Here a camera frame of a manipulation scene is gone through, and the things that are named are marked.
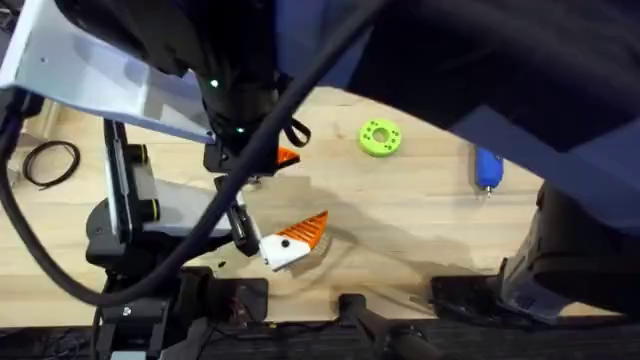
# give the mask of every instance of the wooden table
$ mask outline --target wooden table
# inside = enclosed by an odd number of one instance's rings
[[[319,89],[297,117],[313,130],[311,143],[300,150],[302,162],[245,196],[265,234],[329,210],[324,251],[279,273],[233,246],[193,261],[211,265],[221,277],[268,278],[270,320],[332,318],[337,296],[347,291],[366,294],[370,308],[384,316],[430,317],[425,296],[432,276],[495,273],[523,241],[541,184],[529,172],[507,162],[504,181],[484,200],[473,186],[472,147],[411,116]],[[391,157],[370,157],[356,143],[359,127],[373,117],[392,119],[402,129],[402,146]],[[77,173],[45,191],[27,182],[14,191],[55,259],[100,289],[103,272],[84,253],[85,220],[105,197],[102,123],[64,109],[56,131],[55,137],[80,147]],[[201,144],[134,127],[128,134],[131,142],[148,144],[157,178],[213,188]],[[43,154],[35,164],[38,176],[60,173],[69,158],[59,150]],[[4,215],[0,231],[0,327],[89,324],[92,308],[42,273]],[[227,264],[219,269],[221,261]]]

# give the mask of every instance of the black cord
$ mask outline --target black cord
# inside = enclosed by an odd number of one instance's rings
[[[69,295],[91,305],[111,306],[124,304],[151,292],[165,278],[176,273],[194,253],[197,253],[202,248],[202,242],[207,239],[206,235],[218,223],[229,204],[235,200],[236,194],[246,183],[252,169],[262,159],[260,154],[267,151],[271,139],[276,138],[282,128],[290,123],[293,113],[311,92],[315,84],[335,64],[347,47],[369,26],[377,13],[390,1],[392,0],[363,2],[362,7],[340,26],[317,58],[313,60],[309,69],[291,83],[274,106],[273,111],[265,117],[242,152],[236,168],[229,174],[222,189],[209,203],[204,214],[187,237],[162,264],[142,280],[122,291],[100,294],[86,287],[70,277],[42,246],[42,243],[20,211],[9,186],[6,161],[8,161],[7,155],[13,152],[15,145],[12,148],[7,148],[6,144],[15,143],[17,135],[9,134],[16,138],[6,138],[10,131],[4,131],[5,139],[0,141],[0,155],[3,156],[2,160],[4,161],[3,166],[0,166],[0,201],[31,256],[56,285]]]
[[[202,344],[200,344],[200,350],[198,350],[198,355],[196,356],[195,360],[200,359],[202,353],[204,353],[204,349],[211,343],[211,336],[213,336],[215,328],[215,325],[209,324],[209,334],[207,334],[207,337],[204,339],[204,341],[202,341]]]
[[[98,349],[96,343],[98,341],[101,313],[102,308],[100,306],[96,306],[96,311],[93,313],[93,321],[91,321],[91,337],[89,338],[89,357],[91,360],[98,360]]]
[[[67,152],[69,152],[72,158],[69,168],[56,179],[53,179],[50,181],[44,181],[44,182],[35,180],[33,178],[33,175],[31,174],[32,172],[31,169],[33,167],[33,163],[36,157],[40,155],[43,151],[50,149],[54,146],[62,146],[67,150]],[[78,165],[80,165],[80,150],[78,149],[77,146],[75,146],[74,144],[68,141],[52,140],[52,141],[47,141],[45,143],[38,145],[35,149],[31,150],[29,154],[27,154],[27,156],[24,158],[24,162],[22,163],[22,174],[24,175],[24,178],[27,179],[27,181],[29,181],[34,185],[40,186],[41,187],[40,190],[45,190],[69,179],[71,175],[73,175],[73,173],[78,169]]]

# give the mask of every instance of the dark fabric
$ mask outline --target dark fabric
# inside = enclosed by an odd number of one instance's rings
[[[480,105],[568,151],[640,113],[640,2],[403,0],[348,86],[450,129]]]

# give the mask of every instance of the blue object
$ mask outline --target blue object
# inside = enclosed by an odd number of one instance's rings
[[[488,194],[498,187],[502,181],[504,164],[501,156],[491,151],[476,147],[476,185]]]

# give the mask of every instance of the black mount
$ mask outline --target black mount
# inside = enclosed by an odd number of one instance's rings
[[[454,359],[428,343],[424,331],[403,322],[387,320],[367,309],[360,294],[342,294],[338,300],[341,321],[354,324],[376,359],[433,360]]]
[[[106,119],[104,122],[112,194],[89,215],[86,257],[90,263],[107,270],[104,291],[114,292],[153,271],[182,239],[144,230],[145,222],[161,216],[157,199],[141,200],[136,192],[134,167],[146,165],[146,148],[127,142],[124,125]],[[216,179],[216,185],[223,179]],[[110,206],[115,210],[115,227]],[[155,206],[155,211],[147,211],[148,206]],[[258,239],[245,207],[234,202],[227,216],[231,219],[232,231],[203,241],[202,249],[193,257],[230,242],[235,242],[247,256],[257,252]],[[265,279],[216,279],[209,267],[185,267],[144,297],[122,306],[97,309],[103,321],[97,350],[101,359],[108,359],[117,351],[140,351],[147,359],[156,359],[163,350],[175,346],[182,349],[176,352],[175,358],[195,359],[192,345],[200,344],[203,326],[263,321],[267,315],[267,298]]]
[[[108,281],[107,292],[130,282],[113,277]],[[163,350],[178,346],[182,350],[174,358],[195,360],[194,349],[206,341],[210,323],[243,326],[263,321],[267,297],[265,279],[215,279],[208,267],[185,267],[153,294],[102,309],[98,354],[108,359],[117,351],[144,351],[147,359],[157,359]]]

